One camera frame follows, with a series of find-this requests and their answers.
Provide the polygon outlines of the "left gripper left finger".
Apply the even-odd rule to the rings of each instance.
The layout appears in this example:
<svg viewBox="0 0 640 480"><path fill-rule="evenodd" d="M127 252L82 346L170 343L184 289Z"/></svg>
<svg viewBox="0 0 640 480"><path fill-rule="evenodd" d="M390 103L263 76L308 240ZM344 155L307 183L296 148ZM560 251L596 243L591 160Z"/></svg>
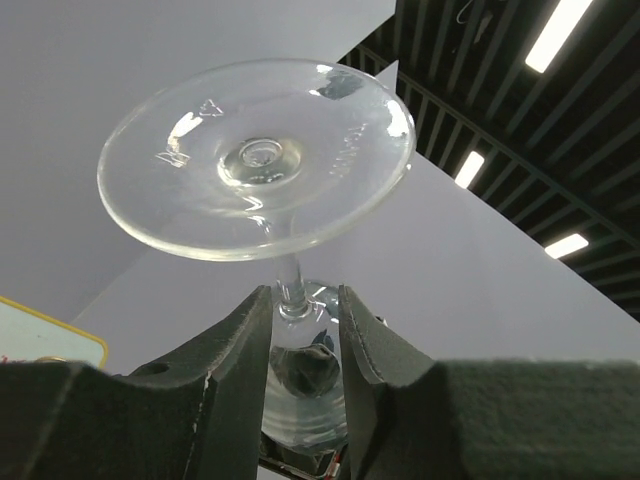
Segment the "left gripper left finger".
<svg viewBox="0 0 640 480"><path fill-rule="evenodd" d="M81 362L1 368L5 479L253 479L272 296L127 376Z"/></svg>

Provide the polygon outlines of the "clear wine glass front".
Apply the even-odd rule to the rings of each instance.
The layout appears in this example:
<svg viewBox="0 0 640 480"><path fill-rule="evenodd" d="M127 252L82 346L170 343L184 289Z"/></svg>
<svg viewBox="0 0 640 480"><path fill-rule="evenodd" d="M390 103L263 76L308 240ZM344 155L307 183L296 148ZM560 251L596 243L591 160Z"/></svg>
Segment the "clear wine glass front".
<svg viewBox="0 0 640 480"><path fill-rule="evenodd" d="M262 431L284 448L347 441L338 289L304 278L297 255L378 207L415 144L406 105L373 76L272 58L158 92L102 148L101 201L136 240L200 261L275 260Z"/></svg>

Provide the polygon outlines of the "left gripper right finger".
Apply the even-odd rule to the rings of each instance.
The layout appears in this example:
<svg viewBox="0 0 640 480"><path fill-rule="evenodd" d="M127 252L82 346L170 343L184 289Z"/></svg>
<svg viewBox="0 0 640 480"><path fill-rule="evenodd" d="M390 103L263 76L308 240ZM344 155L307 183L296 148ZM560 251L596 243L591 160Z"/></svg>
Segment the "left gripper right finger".
<svg viewBox="0 0 640 480"><path fill-rule="evenodd" d="M348 286L339 334L355 479L635 479L631 361L434 360Z"/></svg>

